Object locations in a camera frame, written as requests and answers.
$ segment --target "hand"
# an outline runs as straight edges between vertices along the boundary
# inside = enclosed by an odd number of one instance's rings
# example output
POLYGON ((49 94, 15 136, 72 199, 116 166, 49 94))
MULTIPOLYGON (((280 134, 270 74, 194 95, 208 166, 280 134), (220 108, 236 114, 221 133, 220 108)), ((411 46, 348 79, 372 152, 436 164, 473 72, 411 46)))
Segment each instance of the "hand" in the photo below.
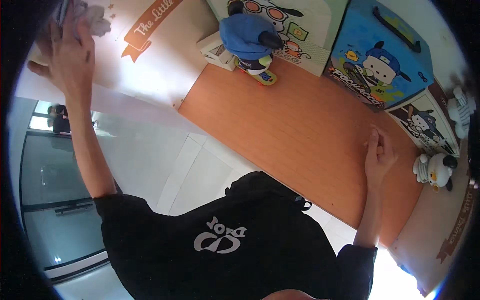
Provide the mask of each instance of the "hand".
POLYGON ((63 35, 60 28, 51 20, 49 33, 37 41, 48 66, 29 61, 28 68, 48 78, 65 94, 67 106, 90 110, 92 78, 95 68, 95 43, 90 35, 90 27, 85 17, 79 18, 78 41, 73 32, 73 8, 70 3, 63 22, 63 35))
POLYGON ((398 159, 390 136, 382 129, 372 125, 368 140, 368 153, 365 158, 367 186, 371 192, 378 191, 385 175, 398 159))

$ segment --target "yellow skateboard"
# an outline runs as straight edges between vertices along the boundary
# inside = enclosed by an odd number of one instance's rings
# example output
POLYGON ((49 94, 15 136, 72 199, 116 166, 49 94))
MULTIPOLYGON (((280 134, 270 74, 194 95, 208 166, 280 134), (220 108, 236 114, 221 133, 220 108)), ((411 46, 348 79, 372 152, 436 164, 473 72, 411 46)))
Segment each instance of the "yellow skateboard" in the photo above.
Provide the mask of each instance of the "yellow skateboard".
POLYGON ((266 70, 258 75, 252 75, 248 73, 246 69, 240 66, 239 64, 239 59, 236 57, 235 58, 235 65, 242 71, 243 73, 247 73, 251 77, 255 78, 258 81, 259 85, 272 85, 276 82, 276 75, 270 72, 269 70, 266 70))

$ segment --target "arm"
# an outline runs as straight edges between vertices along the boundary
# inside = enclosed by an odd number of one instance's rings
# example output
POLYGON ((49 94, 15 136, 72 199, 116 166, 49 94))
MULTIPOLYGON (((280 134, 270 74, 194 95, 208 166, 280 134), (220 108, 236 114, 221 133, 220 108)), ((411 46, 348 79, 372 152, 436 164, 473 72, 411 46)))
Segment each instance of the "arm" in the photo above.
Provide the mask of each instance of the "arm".
POLYGON ((63 36, 51 21, 50 39, 37 41, 42 55, 48 58, 48 66, 29 61, 28 68, 50 79, 65 94, 78 168, 88 192, 98 198, 114 194, 116 189, 90 120, 95 43, 85 18, 78 21, 77 31, 80 41, 73 35, 70 5, 63 24, 63 36))
POLYGON ((367 201, 353 245, 365 248, 376 247, 382 228, 382 183, 397 158, 390 136, 382 129, 374 127, 370 134, 368 153, 365 158, 367 201))

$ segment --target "orange desk surface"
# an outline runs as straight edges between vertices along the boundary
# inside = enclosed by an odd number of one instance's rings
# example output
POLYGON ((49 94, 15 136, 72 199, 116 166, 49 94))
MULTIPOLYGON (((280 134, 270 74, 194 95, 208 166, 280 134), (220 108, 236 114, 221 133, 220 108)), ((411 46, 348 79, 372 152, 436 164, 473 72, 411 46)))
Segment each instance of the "orange desk surface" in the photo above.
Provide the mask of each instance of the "orange desk surface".
POLYGON ((386 113, 373 113, 325 77, 275 58, 272 86, 208 64, 179 113, 265 172, 357 228, 366 197, 363 143, 375 123, 394 139, 397 163, 384 181, 380 242, 389 246, 417 203, 418 150, 386 113))

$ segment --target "skateboard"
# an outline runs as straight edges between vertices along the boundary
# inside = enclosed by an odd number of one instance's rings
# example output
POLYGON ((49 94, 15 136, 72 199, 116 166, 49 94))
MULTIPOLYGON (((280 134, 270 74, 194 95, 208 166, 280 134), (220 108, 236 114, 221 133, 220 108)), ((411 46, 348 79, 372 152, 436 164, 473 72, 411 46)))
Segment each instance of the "skateboard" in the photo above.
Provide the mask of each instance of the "skateboard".
POLYGON ((258 75, 252 75, 248 73, 246 69, 240 66, 239 64, 239 59, 236 57, 235 58, 235 65, 242 71, 243 73, 247 73, 251 77, 255 78, 256 81, 258 81, 259 85, 272 85, 276 82, 276 75, 270 72, 269 70, 266 70, 258 75))
POLYGON ((354 83, 362 86, 367 93, 370 93, 370 87, 368 86, 365 79, 363 79, 363 76, 358 70, 358 68, 353 63, 346 61, 343 64, 343 69, 345 70, 347 76, 350 77, 350 79, 353 80, 354 83))

